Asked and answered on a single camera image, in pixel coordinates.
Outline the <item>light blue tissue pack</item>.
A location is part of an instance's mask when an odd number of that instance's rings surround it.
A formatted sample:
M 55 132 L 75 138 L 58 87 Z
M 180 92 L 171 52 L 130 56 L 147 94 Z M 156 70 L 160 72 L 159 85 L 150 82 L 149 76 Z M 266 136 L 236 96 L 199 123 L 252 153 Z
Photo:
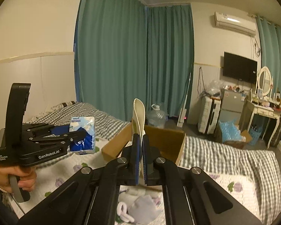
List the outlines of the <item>light blue tissue pack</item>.
M 88 155 L 95 153 L 95 118 L 94 117 L 72 117 L 69 131 L 73 132 L 70 151 L 77 155 Z

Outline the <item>grey knit glove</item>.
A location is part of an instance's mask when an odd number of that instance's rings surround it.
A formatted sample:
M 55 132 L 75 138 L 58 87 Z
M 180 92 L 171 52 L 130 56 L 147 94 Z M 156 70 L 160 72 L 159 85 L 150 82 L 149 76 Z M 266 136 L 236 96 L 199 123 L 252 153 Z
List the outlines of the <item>grey knit glove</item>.
M 128 214 L 134 218 L 135 224 L 149 224 L 153 222 L 161 211 L 150 195 L 140 196 L 128 209 Z

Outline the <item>white floral quilted pad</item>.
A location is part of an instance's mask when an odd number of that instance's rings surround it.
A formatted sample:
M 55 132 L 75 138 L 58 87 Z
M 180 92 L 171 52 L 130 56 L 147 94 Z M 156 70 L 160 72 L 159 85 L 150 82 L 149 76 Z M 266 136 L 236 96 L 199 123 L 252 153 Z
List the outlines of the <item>white floral quilted pad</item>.
M 101 149 L 108 143 L 106 139 L 99 138 L 96 142 L 96 152 L 94 154 L 77 155 L 75 153 L 70 153 L 68 156 L 63 156 L 62 159 L 55 164 L 47 167 L 41 165 L 40 168 L 36 170 L 36 188 L 30 193 L 30 200 L 24 203 L 17 203 L 12 198 L 9 198 L 11 207 L 16 213 L 16 216 L 21 218 L 39 202 L 44 200 L 47 195 L 61 186 L 67 179 L 82 168 L 83 165 L 92 168 L 105 166 L 106 161 L 101 154 Z M 250 178 L 243 175 L 226 175 L 211 172 L 207 174 L 254 216 L 260 218 L 255 185 Z M 120 192 L 120 201 L 125 202 L 128 209 L 134 205 L 135 200 L 139 197 L 150 195 L 156 203 L 155 206 L 158 211 L 158 216 L 155 219 L 151 219 L 149 224 L 165 224 L 160 187 L 145 188 L 140 185 L 132 188 L 130 186 L 122 186 Z

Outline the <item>brown cardboard box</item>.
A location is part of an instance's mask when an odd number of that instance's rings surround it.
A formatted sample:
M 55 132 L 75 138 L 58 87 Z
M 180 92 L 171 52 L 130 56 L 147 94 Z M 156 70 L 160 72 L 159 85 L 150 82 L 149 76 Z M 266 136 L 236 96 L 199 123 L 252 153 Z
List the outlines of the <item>brown cardboard box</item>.
M 155 128 L 145 125 L 145 133 L 149 137 L 150 145 L 161 152 L 161 156 L 179 164 L 186 140 L 182 130 Z M 131 124 L 124 127 L 101 149 L 105 161 L 111 161 L 119 156 L 126 144 L 132 140 Z

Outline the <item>grey checked bed cover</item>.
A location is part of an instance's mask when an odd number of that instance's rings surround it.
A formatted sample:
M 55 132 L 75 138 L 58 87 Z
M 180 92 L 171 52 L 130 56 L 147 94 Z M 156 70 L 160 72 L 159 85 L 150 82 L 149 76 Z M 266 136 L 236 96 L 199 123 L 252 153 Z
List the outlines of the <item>grey checked bed cover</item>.
M 30 121 L 67 125 L 73 116 L 94 117 L 97 136 L 106 140 L 112 139 L 127 126 L 126 121 L 108 115 L 88 103 L 59 104 L 52 111 L 35 116 Z M 61 159 L 62 157 L 42 165 L 47 167 Z M 188 136 L 179 166 L 186 169 L 200 167 L 206 173 L 248 177 L 255 185 L 260 221 L 263 224 L 271 224 L 281 212 L 281 173 L 272 151 L 240 150 Z M 16 224 L 19 218 L 11 207 L 9 198 L 8 194 L 0 191 L 0 216 L 3 217 L 3 224 Z

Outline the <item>blue plastic bag pile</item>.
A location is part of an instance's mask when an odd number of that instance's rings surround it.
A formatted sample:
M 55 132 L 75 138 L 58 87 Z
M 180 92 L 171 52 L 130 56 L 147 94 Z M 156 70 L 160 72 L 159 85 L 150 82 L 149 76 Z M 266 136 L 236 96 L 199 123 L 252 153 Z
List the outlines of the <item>blue plastic bag pile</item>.
M 233 121 L 218 122 L 220 142 L 224 143 L 226 141 L 239 141 L 245 140 L 245 137 L 241 135 L 241 131 L 234 124 Z

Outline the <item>white floor mop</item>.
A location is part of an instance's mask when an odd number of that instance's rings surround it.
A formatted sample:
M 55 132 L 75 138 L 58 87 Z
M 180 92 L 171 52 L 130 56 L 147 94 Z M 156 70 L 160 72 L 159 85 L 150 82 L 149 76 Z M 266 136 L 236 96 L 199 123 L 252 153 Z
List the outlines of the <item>white floor mop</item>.
M 190 72 L 189 74 L 189 79 L 188 79 L 188 84 L 187 84 L 187 88 L 186 88 L 186 94 L 185 94 L 185 98 L 184 98 L 184 103 L 182 105 L 182 108 L 180 109 L 180 114 L 179 114 L 179 118 L 178 118 L 178 122 L 177 122 L 177 127 L 182 128 L 184 121 L 185 121 L 185 117 L 186 117 L 186 103 L 187 103 L 187 98 L 188 98 L 188 92 L 189 92 L 189 86 L 190 86 L 190 81 L 191 81 L 191 74 L 192 72 Z

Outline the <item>clear water jug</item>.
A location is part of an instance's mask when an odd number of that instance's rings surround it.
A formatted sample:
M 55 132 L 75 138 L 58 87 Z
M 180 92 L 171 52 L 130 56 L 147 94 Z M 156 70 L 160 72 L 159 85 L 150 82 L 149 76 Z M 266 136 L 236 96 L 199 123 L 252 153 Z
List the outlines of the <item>clear water jug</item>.
M 155 128 L 164 128 L 166 123 L 166 113 L 160 105 L 152 104 L 151 110 L 147 113 L 148 125 Z

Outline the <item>white suitcase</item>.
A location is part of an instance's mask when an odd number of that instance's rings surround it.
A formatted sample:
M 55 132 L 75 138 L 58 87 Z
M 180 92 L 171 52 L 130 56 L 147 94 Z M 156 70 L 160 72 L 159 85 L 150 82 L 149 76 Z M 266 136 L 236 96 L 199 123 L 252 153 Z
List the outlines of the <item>white suitcase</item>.
M 198 131 L 203 134 L 213 134 L 220 113 L 221 100 L 218 97 L 203 97 L 201 99 Z

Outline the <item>silver mini fridge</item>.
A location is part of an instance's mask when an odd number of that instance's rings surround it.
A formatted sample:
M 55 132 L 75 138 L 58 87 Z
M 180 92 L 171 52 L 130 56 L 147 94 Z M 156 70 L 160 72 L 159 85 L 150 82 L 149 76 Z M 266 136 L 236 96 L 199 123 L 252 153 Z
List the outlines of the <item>silver mini fridge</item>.
M 232 90 L 222 90 L 221 109 L 219 120 L 221 122 L 232 121 L 235 125 L 239 124 L 246 95 Z

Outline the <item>teal curtain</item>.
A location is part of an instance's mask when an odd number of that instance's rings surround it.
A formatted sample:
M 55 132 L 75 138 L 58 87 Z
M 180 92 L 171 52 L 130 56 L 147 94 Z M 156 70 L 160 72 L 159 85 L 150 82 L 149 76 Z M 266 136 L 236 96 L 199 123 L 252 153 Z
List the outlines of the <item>teal curtain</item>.
M 75 84 L 80 102 L 130 120 L 134 99 L 177 116 L 194 64 L 190 5 L 147 7 L 139 0 L 81 0 Z
M 261 43 L 261 63 L 268 67 L 273 77 L 273 92 L 279 91 L 281 97 L 281 27 L 268 23 L 266 18 L 257 16 Z

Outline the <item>white dressing table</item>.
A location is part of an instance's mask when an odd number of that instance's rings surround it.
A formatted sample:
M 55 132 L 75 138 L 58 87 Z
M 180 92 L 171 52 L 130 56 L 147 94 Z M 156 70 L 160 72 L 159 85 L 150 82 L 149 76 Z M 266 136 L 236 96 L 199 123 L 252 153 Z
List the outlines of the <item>white dressing table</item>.
M 273 120 L 276 125 L 272 131 L 270 131 L 270 138 L 267 142 L 267 149 L 270 148 L 271 141 L 278 130 L 281 118 L 281 111 L 277 111 L 270 107 L 260 106 L 254 104 L 249 100 L 246 100 L 243 106 L 242 115 L 239 121 L 240 129 L 249 131 L 253 120 L 259 121 L 258 125 L 262 126 L 262 139 L 264 139 L 265 134 L 268 131 L 271 120 Z

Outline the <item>oval vanity mirror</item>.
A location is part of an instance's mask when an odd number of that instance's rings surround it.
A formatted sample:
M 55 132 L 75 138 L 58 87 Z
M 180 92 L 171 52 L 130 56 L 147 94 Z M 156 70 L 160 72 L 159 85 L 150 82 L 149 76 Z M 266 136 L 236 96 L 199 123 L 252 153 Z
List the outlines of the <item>oval vanity mirror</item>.
M 267 96 L 273 88 L 273 78 L 268 67 L 264 66 L 260 69 L 257 76 L 257 96 Z

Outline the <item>teal right curtain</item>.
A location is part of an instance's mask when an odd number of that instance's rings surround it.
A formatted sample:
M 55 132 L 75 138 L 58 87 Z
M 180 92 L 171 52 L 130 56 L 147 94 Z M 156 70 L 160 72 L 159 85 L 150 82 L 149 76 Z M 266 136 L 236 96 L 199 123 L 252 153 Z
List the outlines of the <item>teal right curtain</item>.
M 261 63 L 268 67 L 273 77 L 273 92 L 279 91 L 281 97 L 281 27 L 268 23 L 266 18 L 257 16 L 261 43 Z

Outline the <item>black wall television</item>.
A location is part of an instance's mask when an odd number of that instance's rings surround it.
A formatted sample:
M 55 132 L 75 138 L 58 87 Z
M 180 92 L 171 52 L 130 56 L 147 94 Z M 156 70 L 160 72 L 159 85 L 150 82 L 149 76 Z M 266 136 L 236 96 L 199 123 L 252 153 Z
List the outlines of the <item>black wall television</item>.
M 224 52 L 223 76 L 255 84 L 257 79 L 257 61 Z

